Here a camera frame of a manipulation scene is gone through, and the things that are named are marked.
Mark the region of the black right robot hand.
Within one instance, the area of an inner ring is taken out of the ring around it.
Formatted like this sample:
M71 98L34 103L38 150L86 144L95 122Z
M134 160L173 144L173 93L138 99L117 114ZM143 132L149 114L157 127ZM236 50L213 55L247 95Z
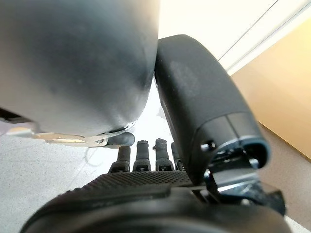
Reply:
M280 190L257 170L268 142L231 78L187 35L158 42L155 81L173 136L119 148L109 172L43 205L23 233L288 233Z

